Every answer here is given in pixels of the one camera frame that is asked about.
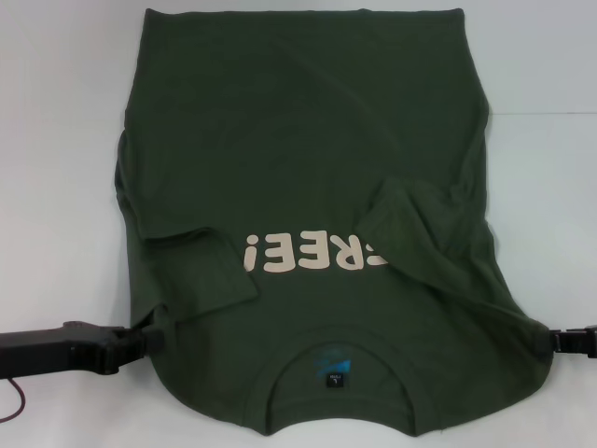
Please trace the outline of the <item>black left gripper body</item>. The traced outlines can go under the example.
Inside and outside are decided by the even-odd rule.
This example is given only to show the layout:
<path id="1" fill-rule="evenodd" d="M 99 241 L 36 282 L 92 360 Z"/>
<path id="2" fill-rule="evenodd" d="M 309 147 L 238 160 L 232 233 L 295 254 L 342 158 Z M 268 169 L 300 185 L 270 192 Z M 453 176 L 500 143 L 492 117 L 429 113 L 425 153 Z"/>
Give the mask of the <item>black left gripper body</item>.
<path id="1" fill-rule="evenodd" d="M 3 374 L 46 374 L 89 371 L 113 374 L 115 347 L 127 334 L 123 327 L 101 327 L 80 321 L 60 328 L 3 333 Z"/>

